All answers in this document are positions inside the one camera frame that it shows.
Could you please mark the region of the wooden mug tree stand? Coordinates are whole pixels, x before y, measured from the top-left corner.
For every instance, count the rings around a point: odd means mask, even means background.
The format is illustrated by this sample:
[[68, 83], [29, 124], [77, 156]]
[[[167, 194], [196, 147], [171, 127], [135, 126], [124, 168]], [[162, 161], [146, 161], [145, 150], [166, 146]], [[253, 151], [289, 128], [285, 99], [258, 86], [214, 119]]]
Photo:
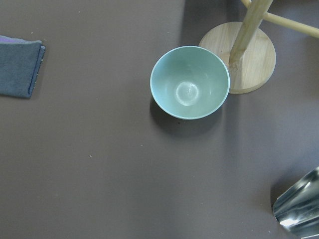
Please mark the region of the wooden mug tree stand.
[[318, 28], [269, 13], [270, 0], [244, 0], [247, 12], [242, 22], [228, 22], [208, 31], [199, 46], [216, 54], [227, 66], [231, 94], [244, 94], [263, 86], [272, 76], [276, 52], [260, 28], [263, 20], [319, 36]]

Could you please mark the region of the light green bowl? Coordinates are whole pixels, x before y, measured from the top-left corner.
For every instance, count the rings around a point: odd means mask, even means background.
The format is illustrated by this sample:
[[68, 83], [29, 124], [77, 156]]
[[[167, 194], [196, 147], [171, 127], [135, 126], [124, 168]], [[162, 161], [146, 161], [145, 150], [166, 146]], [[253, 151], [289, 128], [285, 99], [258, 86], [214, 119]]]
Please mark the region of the light green bowl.
[[224, 62], [198, 46], [170, 50], [154, 65], [150, 90], [156, 104], [182, 120], [204, 118], [217, 111], [230, 90]]

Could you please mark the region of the shiny metal scoop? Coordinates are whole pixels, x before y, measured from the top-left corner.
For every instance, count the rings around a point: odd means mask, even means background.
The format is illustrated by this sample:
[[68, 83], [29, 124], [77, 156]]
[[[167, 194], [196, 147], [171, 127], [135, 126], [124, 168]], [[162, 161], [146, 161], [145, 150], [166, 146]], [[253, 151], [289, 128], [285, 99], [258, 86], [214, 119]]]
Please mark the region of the shiny metal scoop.
[[274, 202], [273, 215], [286, 231], [301, 239], [319, 235], [319, 169], [315, 168]]

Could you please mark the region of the folded dark grey cloth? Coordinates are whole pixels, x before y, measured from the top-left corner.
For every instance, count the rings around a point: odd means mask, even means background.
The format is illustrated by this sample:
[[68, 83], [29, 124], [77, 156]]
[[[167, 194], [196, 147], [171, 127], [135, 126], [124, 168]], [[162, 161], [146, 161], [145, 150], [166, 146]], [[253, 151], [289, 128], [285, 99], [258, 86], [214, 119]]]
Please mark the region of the folded dark grey cloth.
[[0, 93], [11, 97], [32, 96], [45, 53], [40, 40], [0, 37]]

